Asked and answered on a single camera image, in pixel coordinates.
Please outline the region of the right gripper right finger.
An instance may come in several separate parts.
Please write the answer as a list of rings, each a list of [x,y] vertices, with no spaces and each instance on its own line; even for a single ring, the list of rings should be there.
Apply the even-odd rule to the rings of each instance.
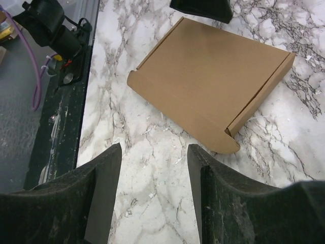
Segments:
[[[187,163],[200,243],[324,243],[324,182],[276,188],[197,144]]]

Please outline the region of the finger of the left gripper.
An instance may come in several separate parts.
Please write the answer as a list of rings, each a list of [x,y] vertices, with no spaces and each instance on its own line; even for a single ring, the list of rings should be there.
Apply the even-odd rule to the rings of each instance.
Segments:
[[[171,0],[170,8],[184,14],[205,17],[226,24],[233,18],[228,0]]]

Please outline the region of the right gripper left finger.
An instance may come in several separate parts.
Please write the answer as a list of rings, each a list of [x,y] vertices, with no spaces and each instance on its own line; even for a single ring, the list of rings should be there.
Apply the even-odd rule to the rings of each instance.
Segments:
[[[1,243],[107,243],[122,161],[116,143],[31,190],[1,194]]]

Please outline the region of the cardboard box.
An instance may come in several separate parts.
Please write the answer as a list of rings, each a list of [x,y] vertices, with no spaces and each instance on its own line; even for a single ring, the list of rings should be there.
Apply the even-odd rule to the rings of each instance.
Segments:
[[[295,54],[188,18],[127,78],[128,86],[207,149],[234,136],[292,68]]]

